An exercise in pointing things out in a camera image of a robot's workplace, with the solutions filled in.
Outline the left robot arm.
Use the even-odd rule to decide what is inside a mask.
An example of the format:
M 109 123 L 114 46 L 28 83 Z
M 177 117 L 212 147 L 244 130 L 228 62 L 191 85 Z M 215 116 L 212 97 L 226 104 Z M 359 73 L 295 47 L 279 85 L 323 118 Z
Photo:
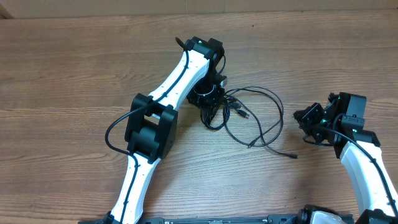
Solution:
M 149 95 L 137 94 L 126 119 L 124 140 L 127 170 L 119 198 L 103 223 L 138 223 L 144 199 L 159 162 L 172 148 L 177 133 L 178 110 L 183 101 L 195 105 L 206 121 L 214 118 L 224 97 L 226 77 L 216 67 L 224 57 L 222 42 L 192 37 L 176 40 L 183 54 L 165 81 Z

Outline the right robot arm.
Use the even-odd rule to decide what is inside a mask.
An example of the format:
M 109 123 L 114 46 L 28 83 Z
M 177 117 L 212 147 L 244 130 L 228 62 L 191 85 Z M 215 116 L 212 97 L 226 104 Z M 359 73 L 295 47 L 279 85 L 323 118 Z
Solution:
M 319 103 L 294 113 L 313 144 L 330 146 L 346 169 L 358 203 L 358 223 L 397 223 L 397 191 L 382 160 L 376 133 L 364 129 L 364 96 L 330 93 L 329 105 Z

